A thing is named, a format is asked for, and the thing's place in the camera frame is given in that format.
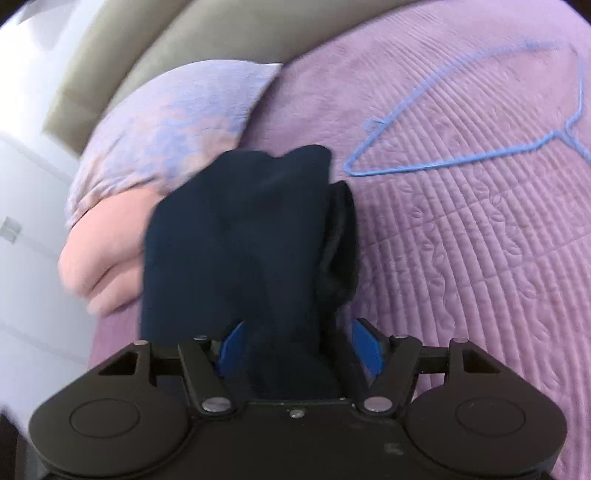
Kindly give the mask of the folded pink duvet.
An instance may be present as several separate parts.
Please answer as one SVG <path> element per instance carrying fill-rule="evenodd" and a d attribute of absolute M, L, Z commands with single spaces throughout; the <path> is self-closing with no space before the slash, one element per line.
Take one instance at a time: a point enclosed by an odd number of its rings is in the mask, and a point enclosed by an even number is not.
<path fill-rule="evenodd" d="M 104 317 L 142 292 L 144 236 L 163 199 L 150 187 L 101 200 L 70 230 L 58 261 L 62 285 Z"/>

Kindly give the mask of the lilac patterned pillow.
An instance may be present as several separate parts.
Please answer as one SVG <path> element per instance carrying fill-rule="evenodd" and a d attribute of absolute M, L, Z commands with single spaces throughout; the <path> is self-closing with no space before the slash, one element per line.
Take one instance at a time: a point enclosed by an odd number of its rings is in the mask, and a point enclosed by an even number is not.
<path fill-rule="evenodd" d="M 142 85 L 93 131 L 70 187 L 66 226 L 132 188 L 167 194 L 235 149 L 280 70 L 278 63 L 205 60 Z"/>

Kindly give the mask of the grey padded headboard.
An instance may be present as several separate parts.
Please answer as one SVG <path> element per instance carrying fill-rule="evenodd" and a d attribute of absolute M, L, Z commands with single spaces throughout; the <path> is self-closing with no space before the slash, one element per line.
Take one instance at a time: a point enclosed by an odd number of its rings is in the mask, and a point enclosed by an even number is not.
<path fill-rule="evenodd" d="M 42 131 L 80 154 L 101 118 L 149 80 L 209 59 L 287 63 L 402 7 L 384 1 L 106 1 L 83 34 Z"/>

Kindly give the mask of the navy blue garment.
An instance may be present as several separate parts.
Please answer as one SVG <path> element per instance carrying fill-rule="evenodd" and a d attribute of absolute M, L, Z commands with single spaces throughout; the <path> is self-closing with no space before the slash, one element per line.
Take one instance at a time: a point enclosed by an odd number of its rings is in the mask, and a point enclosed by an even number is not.
<path fill-rule="evenodd" d="M 335 316 L 356 292 L 353 194 L 321 145 L 232 150 L 165 197 L 145 236 L 140 335 L 160 346 L 245 324 L 231 380 L 269 400 L 338 398 Z"/>

